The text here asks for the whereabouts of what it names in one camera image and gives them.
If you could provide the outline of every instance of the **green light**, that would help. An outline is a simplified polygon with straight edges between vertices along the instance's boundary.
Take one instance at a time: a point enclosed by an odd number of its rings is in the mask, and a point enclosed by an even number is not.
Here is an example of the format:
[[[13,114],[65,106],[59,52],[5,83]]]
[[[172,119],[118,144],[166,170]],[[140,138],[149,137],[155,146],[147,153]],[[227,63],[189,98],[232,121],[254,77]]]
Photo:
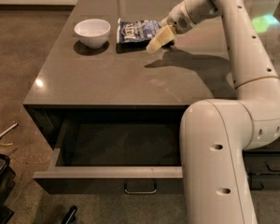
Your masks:
[[[265,15],[252,20],[252,24],[257,33],[264,33],[270,25],[280,25],[279,21],[273,15]]]

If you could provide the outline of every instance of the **white robotic arm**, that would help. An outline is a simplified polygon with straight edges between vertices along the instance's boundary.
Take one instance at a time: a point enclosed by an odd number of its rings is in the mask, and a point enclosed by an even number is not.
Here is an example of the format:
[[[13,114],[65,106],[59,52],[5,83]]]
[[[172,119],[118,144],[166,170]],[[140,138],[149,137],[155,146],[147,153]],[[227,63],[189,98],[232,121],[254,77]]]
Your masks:
[[[256,224],[242,152],[280,136],[280,80],[244,0],[185,0],[161,23],[178,34],[220,15],[237,100],[191,105],[180,126],[190,224]]]

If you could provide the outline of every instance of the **floor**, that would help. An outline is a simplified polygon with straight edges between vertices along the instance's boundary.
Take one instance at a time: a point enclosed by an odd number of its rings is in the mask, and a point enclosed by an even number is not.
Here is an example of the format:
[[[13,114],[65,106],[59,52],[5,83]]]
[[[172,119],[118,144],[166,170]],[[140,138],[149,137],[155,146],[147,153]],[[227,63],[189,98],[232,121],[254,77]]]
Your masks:
[[[0,10],[0,132],[20,126],[0,141],[11,159],[16,186],[6,200],[9,223],[60,223],[76,205],[76,223],[186,223],[183,195],[49,195],[32,179],[46,171],[52,151],[21,103],[70,11]],[[259,224],[280,224],[280,191],[252,192]]]

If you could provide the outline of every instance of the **bowl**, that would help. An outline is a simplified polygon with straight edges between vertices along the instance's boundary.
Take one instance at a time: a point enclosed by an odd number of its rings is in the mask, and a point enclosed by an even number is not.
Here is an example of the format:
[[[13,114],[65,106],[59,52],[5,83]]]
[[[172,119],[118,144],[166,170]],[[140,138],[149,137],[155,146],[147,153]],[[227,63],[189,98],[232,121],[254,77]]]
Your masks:
[[[81,43],[91,49],[103,46],[110,35],[111,26],[108,21],[88,19],[78,23],[74,30]]]

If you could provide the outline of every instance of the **open drawer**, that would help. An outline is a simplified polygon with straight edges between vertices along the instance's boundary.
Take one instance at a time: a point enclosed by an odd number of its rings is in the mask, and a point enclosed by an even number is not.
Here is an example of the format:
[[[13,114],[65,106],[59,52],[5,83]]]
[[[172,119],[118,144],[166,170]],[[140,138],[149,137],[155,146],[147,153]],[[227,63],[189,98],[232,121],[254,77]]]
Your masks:
[[[48,170],[34,179],[48,193],[183,193],[182,113],[68,112]]]

